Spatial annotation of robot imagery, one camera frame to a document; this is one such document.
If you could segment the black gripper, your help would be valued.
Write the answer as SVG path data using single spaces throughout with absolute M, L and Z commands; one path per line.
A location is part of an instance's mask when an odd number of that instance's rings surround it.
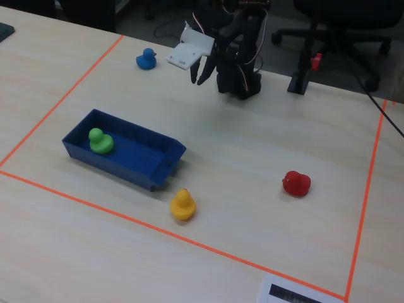
M 220 33 L 219 28 L 208 28 L 204 29 L 204 33 L 207 36 L 215 39 L 211 54 L 206 58 L 205 66 L 203 68 L 202 74 L 197 80 L 198 71 L 201 59 L 199 58 L 190 67 L 190 76 L 192 84 L 202 85 L 213 73 L 217 66 L 217 62 L 226 62 L 237 66 L 238 68 L 241 64 L 237 61 L 237 50 L 240 46 L 240 42 L 236 39 L 238 36 L 242 35 L 242 30 L 240 28 L 226 28 L 224 33 Z

